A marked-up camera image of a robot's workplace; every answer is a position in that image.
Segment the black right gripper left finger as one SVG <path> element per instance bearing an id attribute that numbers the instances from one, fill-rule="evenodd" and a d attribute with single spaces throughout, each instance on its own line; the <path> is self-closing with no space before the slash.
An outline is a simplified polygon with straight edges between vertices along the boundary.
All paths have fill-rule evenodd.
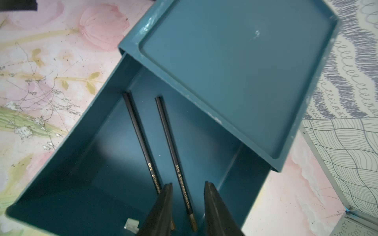
<path id="1" fill-rule="evenodd" d="M 170 236 L 173 206 L 173 185 L 166 184 L 161 190 L 146 221 L 137 236 Z"/>

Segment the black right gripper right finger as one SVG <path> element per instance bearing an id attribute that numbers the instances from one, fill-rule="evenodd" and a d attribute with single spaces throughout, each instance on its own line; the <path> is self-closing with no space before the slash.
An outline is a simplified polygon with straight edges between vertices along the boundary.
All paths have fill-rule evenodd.
<path id="1" fill-rule="evenodd" d="M 243 236 L 213 183 L 204 186 L 205 220 L 208 236 Z"/>

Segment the black charcoal pencil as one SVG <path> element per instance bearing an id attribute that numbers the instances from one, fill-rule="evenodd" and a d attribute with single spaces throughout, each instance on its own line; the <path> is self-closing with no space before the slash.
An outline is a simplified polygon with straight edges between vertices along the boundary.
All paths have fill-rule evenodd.
<path id="1" fill-rule="evenodd" d="M 177 176 L 179 187 L 181 189 L 181 193 L 182 193 L 183 200 L 184 200 L 184 203 L 185 203 L 185 207 L 186 207 L 187 215 L 188 215 L 188 218 L 189 218 L 190 226 L 191 226 L 191 229 L 192 229 L 193 232 L 197 232 L 198 231 L 198 225 L 197 225 L 197 222 L 196 222 L 196 219 L 195 219 L 194 210 L 193 210 L 193 206 L 192 206 L 191 199 L 190 199 L 190 193 L 188 191 L 188 188 L 187 188 L 187 185 L 186 185 L 186 182 L 185 182 L 185 177 L 183 175 L 182 168 L 180 166 L 180 160 L 179 160 L 179 156 L 178 156 L 177 149 L 176 149 L 176 146 L 175 146 L 175 142 L 174 142 L 174 139 L 173 139 L 173 135 L 172 135 L 172 132 L 171 132 L 171 127 L 170 127 L 170 124 L 169 124 L 169 119 L 167 117 L 163 97 L 157 96 L 155 98 L 155 101 L 156 101 L 156 104 L 157 104 L 157 107 L 158 107 L 157 109 L 158 109 L 158 112 L 159 112 L 160 120 L 161 120 L 161 123 L 162 123 L 162 126 L 163 126 L 163 130 L 164 130 L 164 133 L 165 133 L 166 140 L 167 140 L 168 148 L 169 148 L 169 151 L 170 151 L 170 154 L 171 154 L 172 162 L 174 164 L 175 173 L 176 173 L 176 176 Z"/>
<path id="2" fill-rule="evenodd" d="M 147 166 L 148 166 L 148 169 L 149 169 L 149 175 L 152 178 L 154 187 L 155 187 L 156 192 L 157 192 L 157 197 L 158 197 L 161 190 L 163 189 L 164 185 L 162 185 L 160 180 L 159 180 L 158 172 L 155 168 L 153 159 L 152 159 L 151 154 L 150 154 L 150 149 L 147 145 L 147 141 L 146 141 L 146 138 L 145 138 L 145 135 L 144 135 L 143 127 L 140 124 L 139 118 L 137 117 L 136 108 L 134 107 L 133 102 L 132 102 L 132 96 L 131 96 L 130 93 L 125 92 L 125 93 L 123 93 L 123 98 L 124 98 L 126 107 L 128 109 L 133 127 L 135 129 L 135 133 L 137 135 L 139 144 L 141 146 L 142 153 L 143 153 L 145 161 L 147 163 Z M 172 233 L 173 230 L 175 230 L 175 223 L 172 219 L 171 220 L 171 233 Z"/>

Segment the teal drawer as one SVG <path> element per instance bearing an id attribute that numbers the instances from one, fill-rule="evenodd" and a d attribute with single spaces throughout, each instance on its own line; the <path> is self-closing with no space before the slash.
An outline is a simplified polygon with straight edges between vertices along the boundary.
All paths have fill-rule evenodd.
<path id="1" fill-rule="evenodd" d="M 123 55 L 92 104 L 6 216 L 59 236 L 128 236 L 128 219 L 143 223 L 157 192 L 123 99 L 129 92 L 162 184 L 173 185 L 173 235 L 192 236 L 158 113 L 164 108 L 199 227 L 205 182 L 215 185 L 243 225 L 270 165 L 129 55 Z"/>

